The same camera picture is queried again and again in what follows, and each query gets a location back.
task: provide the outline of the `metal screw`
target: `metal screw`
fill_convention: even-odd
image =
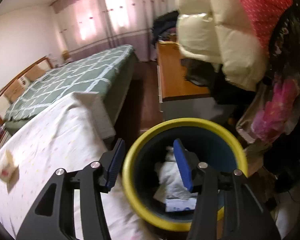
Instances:
[[[241,175],[242,175],[242,171],[241,171],[241,170],[234,170],[233,173],[234,173],[236,176],[241,176]]]
[[[60,176],[60,175],[62,175],[62,174],[64,174],[65,173],[65,170],[64,169],[57,169],[56,170],[56,174],[58,175],[58,176]]]
[[[200,162],[200,163],[198,164],[198,166],[199,166],[200,169],[206,169],[206,168],[208,167],[208,164],[205,163],[205,162]]]
[[[94,169],[99,168],[100,165],[101,165],[100,162],[93,162],[93,163],[90,164],[90,166],[91,166],[92,168],[94,168]]]

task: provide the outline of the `bag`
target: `bag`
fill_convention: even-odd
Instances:
[[[248,143],[259,138],[272,144],[282,133],[290,134],[300,117],[300,20],[296,10],[296,6],[289,8],[277,24],[269,44],[266,77],[236,126]]]

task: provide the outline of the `pillow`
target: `pillow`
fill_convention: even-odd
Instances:
[[[29,79],[31,82],[35,81],[37,78],[41,77],[45,71],[39,68],[38,65],[33,66],[26,74],[26,78]]]
[[[24,91],[25,89],[21,86],[20,82],[15,80],[4,92],[4,95],[11,103],[13,103],[23,94]]]

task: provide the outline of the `wooden floor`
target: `wooden floor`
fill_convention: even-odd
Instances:
[[[141,62],[131,81],[118,120],[114,126],[117,136],[129,149],[146,130],[162,122],[159,110],[157,64]]]

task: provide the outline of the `white bedsheet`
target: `white bedsheet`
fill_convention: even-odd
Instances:
[[[28,210],[53,172],[58,168],[80,170],[99,160],[107,151],[101,138],[113,134],[96,93],[71,93],[21,128],[0,150],[0,159],[8,149],[18,165],[12,183],[0,181],[0,222],[6,230],[16,238]],[[76,237],[83,239],[79,196],[76,190],[74,219]],[[109,194],[102,194],[102,202],[112,240],[155,239],[129,206],[120,178]]]

